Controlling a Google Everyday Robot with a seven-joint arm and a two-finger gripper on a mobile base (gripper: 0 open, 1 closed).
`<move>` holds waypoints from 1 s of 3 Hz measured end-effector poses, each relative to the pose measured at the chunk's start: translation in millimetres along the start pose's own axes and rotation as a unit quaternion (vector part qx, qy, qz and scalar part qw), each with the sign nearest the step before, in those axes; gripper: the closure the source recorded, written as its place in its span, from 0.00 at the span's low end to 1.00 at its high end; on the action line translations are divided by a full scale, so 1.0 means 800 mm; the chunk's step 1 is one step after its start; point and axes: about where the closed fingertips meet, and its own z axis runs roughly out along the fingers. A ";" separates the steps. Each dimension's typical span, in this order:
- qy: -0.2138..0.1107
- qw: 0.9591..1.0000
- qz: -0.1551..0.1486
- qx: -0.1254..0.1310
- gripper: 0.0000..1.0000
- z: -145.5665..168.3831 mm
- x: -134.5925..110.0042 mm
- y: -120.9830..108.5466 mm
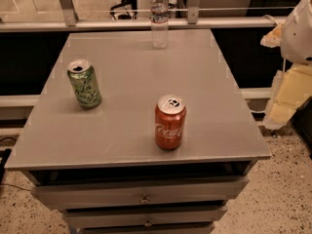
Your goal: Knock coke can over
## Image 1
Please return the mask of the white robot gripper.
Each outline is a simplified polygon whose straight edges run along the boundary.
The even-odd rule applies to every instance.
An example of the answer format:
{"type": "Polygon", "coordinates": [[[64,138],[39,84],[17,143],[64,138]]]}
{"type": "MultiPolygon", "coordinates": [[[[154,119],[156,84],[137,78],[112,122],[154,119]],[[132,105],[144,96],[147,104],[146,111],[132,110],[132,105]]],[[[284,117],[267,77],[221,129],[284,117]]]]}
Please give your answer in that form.
{"type": "Polygon", "coordinates": [[[286,126],[295,112],[312,97],[312,0],[301,0],[285,23],[278,24],[260,40],[264,47],[281,44],[281,55],[292,62],[284,72],[278,70],[266,104],[263,125],[268,130],[286,126]]]}

